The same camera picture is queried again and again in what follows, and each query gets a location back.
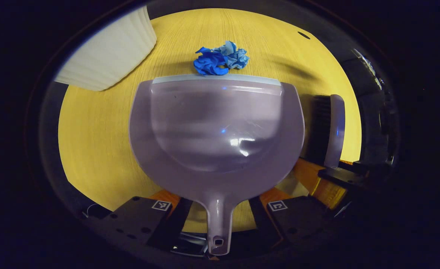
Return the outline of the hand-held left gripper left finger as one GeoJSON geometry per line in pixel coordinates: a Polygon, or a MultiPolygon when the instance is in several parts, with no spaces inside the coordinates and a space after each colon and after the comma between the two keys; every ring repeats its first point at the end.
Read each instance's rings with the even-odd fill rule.
{"type": "Polygon", "coordinates": [[[161,190],[149,197],[134,196],[114,211],[84,212],[84,222],[107,242],[124,251],[153,247],[170,250],[189,214],[191,201],[161,190]]]}

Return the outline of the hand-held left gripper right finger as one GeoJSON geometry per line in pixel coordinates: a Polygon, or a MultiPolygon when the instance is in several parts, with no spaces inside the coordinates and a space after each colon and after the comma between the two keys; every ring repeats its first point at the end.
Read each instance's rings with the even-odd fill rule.
{"type": "Polygon", "coordinates": [[[316,198],[272,188],[248,200],[263,248],[321,248],[339,237],[341,222],[316,198]]]}

